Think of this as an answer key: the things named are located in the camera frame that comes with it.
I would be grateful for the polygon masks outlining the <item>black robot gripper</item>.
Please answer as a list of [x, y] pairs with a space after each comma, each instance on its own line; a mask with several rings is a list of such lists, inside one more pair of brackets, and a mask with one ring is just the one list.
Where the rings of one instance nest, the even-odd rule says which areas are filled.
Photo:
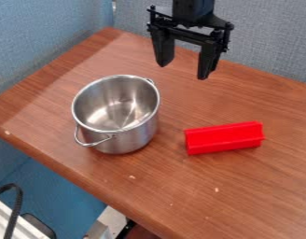
[[[152, 5], [148, 8], [151, 19], [167, 18], [175, 26], [183, 25], [185, 28], [207, 27], [223, 32], [223, 44], [228, 46], [231, 33], [235, 24], [225, 21], [215, 14], [216, 0], [173, 0], [171, 7]], [[175, 38], [168, 29], [151, 26], [151, 36], [156, 62], [160, 67], [165, 67], [175, 59]], [[201, 45], [199, 60], [199, 79], [208, 79], [209, 74], [216, 70], [220, 55], [223, 53], [221, 44], [211, 41]]]

